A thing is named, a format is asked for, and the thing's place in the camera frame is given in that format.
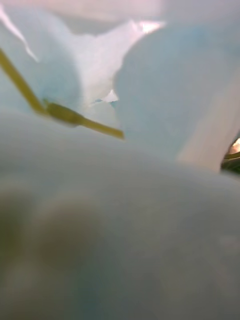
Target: light blue tissue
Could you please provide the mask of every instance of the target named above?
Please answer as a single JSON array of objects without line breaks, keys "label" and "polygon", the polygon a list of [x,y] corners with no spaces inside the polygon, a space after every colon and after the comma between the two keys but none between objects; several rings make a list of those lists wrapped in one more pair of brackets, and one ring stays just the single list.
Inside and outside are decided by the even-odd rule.
[{"label": "light blue tissue", "polygon": [[[6,6],[11,22],[25,37],[38,59],[27,54],[23,43],[4,25],[0,25],[0,45],[40,101],[62,104],[77,110],[81,103],[81,85],[68,50],[68,30],[56,17],[40,9]],[[0,69],[0,107],[32,113],[30,106],[12,81]]]}]

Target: yellow wire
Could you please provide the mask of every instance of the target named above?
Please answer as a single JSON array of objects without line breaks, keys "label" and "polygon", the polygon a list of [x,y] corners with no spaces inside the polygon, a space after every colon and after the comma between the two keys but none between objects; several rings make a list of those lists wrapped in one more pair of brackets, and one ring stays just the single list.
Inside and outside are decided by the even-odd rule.
[{"label": "yellow wire", "polygon": [[15,84],[18,91],[24,96],[31,108],[38,114],[47,115],[47,111],[42,106],[41,102],[35,96],[34,92],[14,67],[8,57],[5,55],[2,49],[0,49],[0,65],[5,73],[9,76],[12,82]]},{"label": "yellow wire", "polygon": [[113,136],[118,139],[124,139],[124,133],[121,130],[117,130],[107,125],[86,119],[81,114],[68,109],[67,107],[56,103],[46,103],[47,106],[45,108],[2,49],[0,49],[0,66],[15,84],[18,91],[24,96],[30,107],[37,114],[48,117],[51,116],[73,126],[84,126],[105,135]]},{"label": "yellow wire", "polygon": [[60,121],[67,122],[73,126],[84,126],[108,136],[124,139],[124,133],[121,130],[89,120],[81,114],[66,108],[65,106],[56,103],[50,103],[46,109],[52,117]]}]

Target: crumpled paper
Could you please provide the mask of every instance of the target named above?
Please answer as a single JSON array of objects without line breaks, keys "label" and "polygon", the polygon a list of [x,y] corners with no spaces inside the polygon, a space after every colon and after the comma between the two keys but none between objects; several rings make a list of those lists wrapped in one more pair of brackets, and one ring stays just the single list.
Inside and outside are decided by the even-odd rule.
[{"label": "crumpled paper", "polygon": [[[109,94],[125,53],[144,35],[133,21],[99,36],[74,35],[44,10],[6,6],[5,13],[15,29],[2,25],[2,48],[37,97],[81,113]],[[0,78],[4,104],[30,111],[11,80]]]}]

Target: yellow string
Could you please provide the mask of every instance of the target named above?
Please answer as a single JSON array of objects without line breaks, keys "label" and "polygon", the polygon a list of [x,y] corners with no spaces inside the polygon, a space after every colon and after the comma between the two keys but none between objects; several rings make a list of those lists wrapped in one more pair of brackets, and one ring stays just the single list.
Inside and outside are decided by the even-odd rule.
[{"label": "yellow string", "polygon": [[48,113],[60,121],[67,122],[68,124],[76,126],[84,126],[86,128],[98,131],[102,134],[116,137],[118,139],[124,139],[124,133],[121,130],[109,127],[107,125],[89,120],[81,114],[66,108],[65,106],[50,103],[47,106]]},{"label": "yellow string", "polygon": [[3,52],[2,49],[0,49],[0,66],[12,80],[18,91],[26,99],[32,110],[34,110],[37,114],[47,117],[51,116],[54,119],[58,119],[74,127],[84,126],[108,136],[113,136],[118,139],[124,139],[124,133],[121,130],[117,130],[107,125],[89,120],[81,114],[67,107],[61,106],[56,103],[46,103],[45,108],[45,106],[39,101],[31,87],[27,84],[27,82],[24,80],[24,78],[21,76],[12,62],[8,59],[7,55]]},{"label": "yellow string", "polygon": [[42,115],[47,115],[47,111],[42,106],[41,102],[35,96],[34,92],[14,67],[11,61],[8,59],[6,54],[0,49],[0,65],[5,73],[9,76],[12,82],[15,84],[18,91],[24,96],[24,98],[29,103],[30,107],[37,113]]}]

